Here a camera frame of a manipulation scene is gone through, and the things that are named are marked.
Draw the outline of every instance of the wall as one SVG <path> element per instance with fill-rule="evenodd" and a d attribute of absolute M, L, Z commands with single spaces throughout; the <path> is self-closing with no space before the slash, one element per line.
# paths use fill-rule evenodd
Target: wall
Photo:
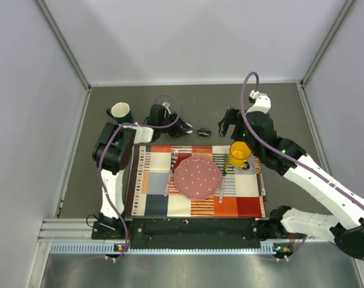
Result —
<path fill-rule="evenodd" d="M 364 0 L 335 36 L 308 94 L 335 177 L 364 197 Z"/>
<path fill-rule="evenodd" d="M 0 287 L 25 280 L 84 98 L 34 1 L 0 1 Z"/>
<path fill-rule="evenodd" d="M 46 0 L 92 84 L 301 80 L 345 0 Z"/>

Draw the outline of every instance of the black cable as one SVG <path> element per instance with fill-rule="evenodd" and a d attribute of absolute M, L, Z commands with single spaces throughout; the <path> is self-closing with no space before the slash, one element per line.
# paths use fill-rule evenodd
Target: black cable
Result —
<path fill-rule="evenodd" d="M 86 224 L 87 224 L 87 226 L 88 226 L 88 227 L 93 228 L 90 224 L 88 224 L 88 218 L 90 218 L 90 216 L 94 216 L 94 218 L 95 218 L 96 220 L 98 220 L 98 221 L 99 221 L 99 219 L 98 219 L 98 217 L 97 217 L 95 214 L 89 214 L 89 215 L 86 217 Z"/>

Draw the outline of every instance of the placemat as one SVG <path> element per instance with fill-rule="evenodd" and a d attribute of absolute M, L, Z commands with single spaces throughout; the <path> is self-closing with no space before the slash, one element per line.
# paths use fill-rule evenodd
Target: placemat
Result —
<path fill-rule="evenodd" d="M 204 200 L 181 195 L 172 174 L 169 195 L 164 197 L 171 150 L 178 149 L 179 163 L 191 156 L 213 160 L 222 171 L 229 146 L 135 146 L 131 163 L 125 213 L 132 217 L 265 217 L 265 189 L 259 159 L 251 156 L 247 171 L 228 164 L 224 198 L 219 189 Z"/>

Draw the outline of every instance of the yellow cup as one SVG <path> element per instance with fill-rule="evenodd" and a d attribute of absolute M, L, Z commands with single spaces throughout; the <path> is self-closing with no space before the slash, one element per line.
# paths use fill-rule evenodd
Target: yellow cup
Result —
<path fill-rule="evenodd" d="M 245 142 L 237 141 L 232 143 L 228 160 L 234 167 L 247 167 L 247 160 L 251 156 L 251 150 Z"/>

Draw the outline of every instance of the pink plate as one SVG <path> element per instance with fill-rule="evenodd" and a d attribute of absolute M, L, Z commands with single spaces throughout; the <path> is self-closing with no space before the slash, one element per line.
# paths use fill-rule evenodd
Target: pink plate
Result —
<path fill-rule="evenodd" d="M 204 157 L 189 157 L 175 169 L 179 192 L 190 199 L 203 200 L 215 194 L 221 174 L 215 162 Z"/>

